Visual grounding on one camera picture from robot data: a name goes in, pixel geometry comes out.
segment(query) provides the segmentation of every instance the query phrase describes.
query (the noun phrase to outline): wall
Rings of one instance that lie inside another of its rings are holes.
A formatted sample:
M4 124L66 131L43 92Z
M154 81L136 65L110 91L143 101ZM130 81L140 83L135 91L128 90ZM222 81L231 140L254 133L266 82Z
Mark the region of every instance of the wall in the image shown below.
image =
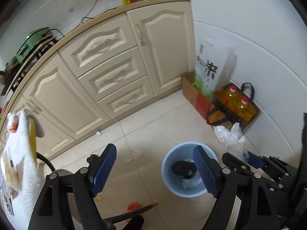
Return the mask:
M246 136L296 164L307 112L307 28L288 0L191 0L196 46L212 34L236 49L234 83L251 82L262 113Z
M12 59L26 34L40 27L57 28L64 34L72 30L91 9L95 0L30 0L0 29L0 70ZM99 0L89 17L121 5L120 0Z

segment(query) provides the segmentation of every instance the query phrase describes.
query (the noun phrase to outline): tiled floor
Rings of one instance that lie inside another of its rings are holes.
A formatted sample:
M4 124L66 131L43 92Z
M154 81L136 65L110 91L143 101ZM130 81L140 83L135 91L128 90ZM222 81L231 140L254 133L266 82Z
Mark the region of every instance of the tiled floor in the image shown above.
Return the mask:
M175 145L196 141L208 145L218 156L222 145L206 121L183 97L182 91L157 101L92 136L51 162L56 169L76 172L88 166L86 158L100 155L108 143L117 147L117 159L108 181L95 202L103 217L120 214L130 202L142 205L157 202L157 208L144 213L143 230L197 230L204 225L215 199L209 193L196 198L181 198L171 193L161 178L161 163ZM257 151L247 141L245 148ZM45 175L50 173L45 167ZM228 229L233 229L239 208L237 200ZM118 223L122 229L125 222Z

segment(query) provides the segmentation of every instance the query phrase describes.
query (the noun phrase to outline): cooking oil bottle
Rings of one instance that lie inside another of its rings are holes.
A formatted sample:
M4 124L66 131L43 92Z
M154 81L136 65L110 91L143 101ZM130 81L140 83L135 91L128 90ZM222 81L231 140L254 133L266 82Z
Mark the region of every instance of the cooking oil bottle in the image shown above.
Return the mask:
M241 102L237 103L236 107L233 109L233 112L242 117L247 122L249 122L251 118L256 114L256 110L250 103L248 103L247 97L243 97Z
M229 89L216 93L216 97L229 109L233 110L236 104L240 102L241 95L238 93L236 86L232 85Z

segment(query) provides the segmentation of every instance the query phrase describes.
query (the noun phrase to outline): white towel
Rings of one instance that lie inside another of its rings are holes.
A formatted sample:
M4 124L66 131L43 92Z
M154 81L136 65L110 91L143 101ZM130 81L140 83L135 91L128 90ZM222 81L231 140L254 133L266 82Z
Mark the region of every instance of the white towel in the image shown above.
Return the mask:
M27 115L28 112L22 109L17 131L10 133L4 149L11 156L21 182L21 191L14 192L12 196L14 215L6 210L7 218L16 230L28 229L31 214L45 182L38 172L30 147Z

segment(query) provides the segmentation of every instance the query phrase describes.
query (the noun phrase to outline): cabinet handle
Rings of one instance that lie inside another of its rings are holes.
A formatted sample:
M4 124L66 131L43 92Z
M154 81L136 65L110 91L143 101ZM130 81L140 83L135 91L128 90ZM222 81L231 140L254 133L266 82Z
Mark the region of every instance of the cabinet handle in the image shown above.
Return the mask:
M123 104L132 104L132 103L134 103L134 102L137 100L138 96L139 96L138 93L137 93L137 94L133 94L128 100L126 100L126 101L120 101L119 104L120 104L120 105L123 105Z
M141 31L141 28L140 28L140 26L139 25L137 25L137 24L135 24L135 30L139 33L139 35L140 35L140 42L141 42L141 45L144 47L144 46L146 46L146 44L145 44L145 42L144 42L144 40L143 40L143 33L142 33L142 31Z
M26 102L25 105L27 105L27 106L30 108L30 110L31 110L32 112L34 112L35 114L38 115L37 110L35 110L28 102Z
M32 103L32 105L34 106L36 110L38 110L39 112L42 112L42 109L36 103L34 103L32 99L29 98L28 101Z
M121 69L116 75L114 75L112 78L107 78L107 79L104 79L103 82L106 82L106 83L110 83L110 82L120 82L122 81L124 78L125 78L125 72L126 70L124 69Z
M110 42L110 41L111 41L111 39L106 39L106 40L104 40L103 42L97 44L96 46L93 46L92 48L86 50L85 52L86 52L86 53L90 53L90 52L96 50L97 48L99 48L101 45L103 45L103 44L105 44L105 43L108 43L108 42Z

